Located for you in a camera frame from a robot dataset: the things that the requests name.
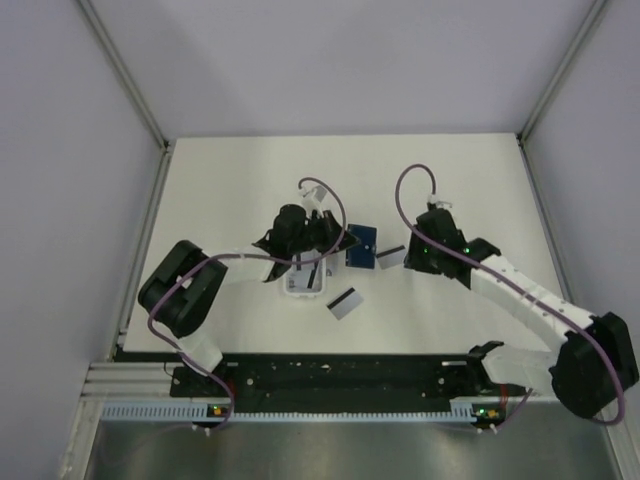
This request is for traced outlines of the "blue card holder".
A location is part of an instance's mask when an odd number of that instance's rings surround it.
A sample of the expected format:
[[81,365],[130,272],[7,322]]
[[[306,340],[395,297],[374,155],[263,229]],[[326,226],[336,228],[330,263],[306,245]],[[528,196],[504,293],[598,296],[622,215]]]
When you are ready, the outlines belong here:
[[348,268],[374,270],[377,229],[371,226],[349,224],[348,232],[358,239],[359,243],[346,251],[345,266]]

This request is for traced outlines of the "white plastic basket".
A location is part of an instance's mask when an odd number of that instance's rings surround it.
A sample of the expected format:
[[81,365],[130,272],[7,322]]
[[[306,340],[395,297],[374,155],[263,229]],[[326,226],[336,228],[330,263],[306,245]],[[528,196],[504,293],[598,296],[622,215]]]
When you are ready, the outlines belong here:
[[298,254],[297,262],[283,277],[284,294],[294,298],[314,298],[326,290],[327,268],[322,254],[311,250]]

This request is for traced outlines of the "silver card black stripe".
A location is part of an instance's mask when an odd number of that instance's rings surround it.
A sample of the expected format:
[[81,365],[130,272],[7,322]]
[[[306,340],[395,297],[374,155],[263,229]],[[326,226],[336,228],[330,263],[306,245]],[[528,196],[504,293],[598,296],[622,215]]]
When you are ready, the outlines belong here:
[[344,319],[349,313],[358,308],[363,303],[363,297],[350,287],[331,300],[327,305],[327,309],[338,321]]

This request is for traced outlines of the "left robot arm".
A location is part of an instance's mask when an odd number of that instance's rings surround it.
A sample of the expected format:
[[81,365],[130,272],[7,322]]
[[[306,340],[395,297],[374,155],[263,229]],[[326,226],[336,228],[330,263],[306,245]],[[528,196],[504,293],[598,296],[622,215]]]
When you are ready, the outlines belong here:
[[203,325],[220,288],[274,282],[291,269],[312,268],[312,252],[322,257],[359,244],[331,211],[308,213],[288,204],[266,234],[242,250],[209,257],[193,242],[179,241],[141,287],[138,303],[147,313],[149,331],[194,370],[194,387],[216,396],[226,387],[227,374],[218,366],[223,354]]

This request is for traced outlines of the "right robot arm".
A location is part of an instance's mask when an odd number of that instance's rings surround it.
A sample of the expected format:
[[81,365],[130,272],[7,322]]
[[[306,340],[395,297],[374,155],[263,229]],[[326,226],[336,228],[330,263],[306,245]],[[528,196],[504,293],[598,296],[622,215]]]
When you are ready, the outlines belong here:
[[519,271],[490,242],[465,239],[451,213],[432,205],[411,225],[405,266],[455,280],[509,313],[545,350],[490,341],[471,349],[469,388],[487,396],[502,384],[554,396],[574,415],[594,418],[639,381],[625,321],[598,316],[560,298]]

